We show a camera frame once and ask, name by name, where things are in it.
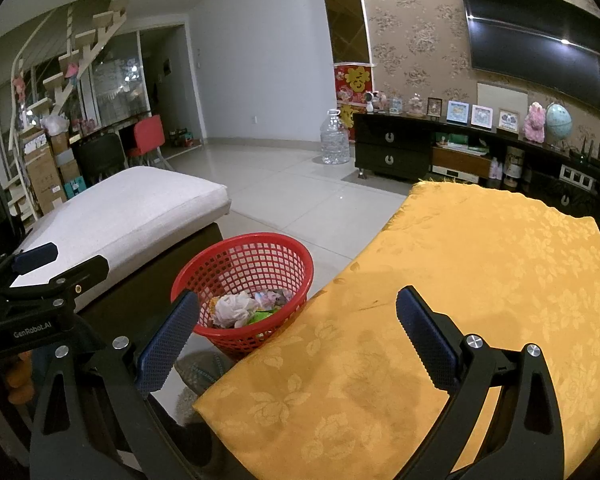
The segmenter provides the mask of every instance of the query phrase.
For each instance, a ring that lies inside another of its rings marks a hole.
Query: television
[[[463,0],[473,68],[600,110],[600,18],[564,0]]]

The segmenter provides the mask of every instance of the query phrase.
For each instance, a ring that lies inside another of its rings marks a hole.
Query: white board
[[[493,125],[498,126],[500,117],[498,110],[510,110],[520,114],[520,132],[518,136],[522,138],[522,125],[526,114],[529,111],[529,97],[526,92],[511,90],[501,86],[478,83],[478,104],[493,108]]]

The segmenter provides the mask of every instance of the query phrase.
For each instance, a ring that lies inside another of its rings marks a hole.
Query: red plastic basket
[[[171,301],[188,288],[198,295],[200,318],[193,329],[225,354],[241,358],[261,346],[304,306],[314,280],[314,261],[297,240],[276,233],[229,238],[193,258],[178,274]],[[216,296],[286,288],[294,296],[278,312],[242,328],[213,328],[209,301]]]

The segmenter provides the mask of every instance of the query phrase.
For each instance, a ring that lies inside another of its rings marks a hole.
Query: basket rim
[[[209,256],[216,254],[218,251],[224,250],[224,248],[235,247],[237,245],[246,245],[249,243],[279,243],[280,245],[286,246],[289,249],[296,252],[305,265],[304,279],[300,285],[300,289],[294,294],[291,301],[285,304],[279,311],[272,316],[263,319],[258,323],[252,325],[245,325],[241,328],[208,328],[200,325],[200,318],[196,321],[194,332],[203,335],[209,339],[240,339],[248,336],[252,336],[255,333],[266,332],[272,326],[277,324],[283,324],[284,321],[295,312],[299,306],[306,302],[309,289],[314,281],[314,259],[311,257],[309,250],[298,240],[287,235],[279,233],[248,233],[244,235],[234,236],[222,240],[211,247],[206,248],[204,251],[194,256],[187,265],[178,273],[176,279],[171,287],[171,301],[185,289],[180,287],[184,281],[184,276],[189,274],[189,269],[194,266],[198,266],[201,262],[208,259]]]

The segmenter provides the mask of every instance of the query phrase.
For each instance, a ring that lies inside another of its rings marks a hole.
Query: baseboard
[[[207,137],[205,144],[241,144],[242,146],[261,146],[263,148],[288,148],[319,152],[317,140],[251,139],[249,137]]]

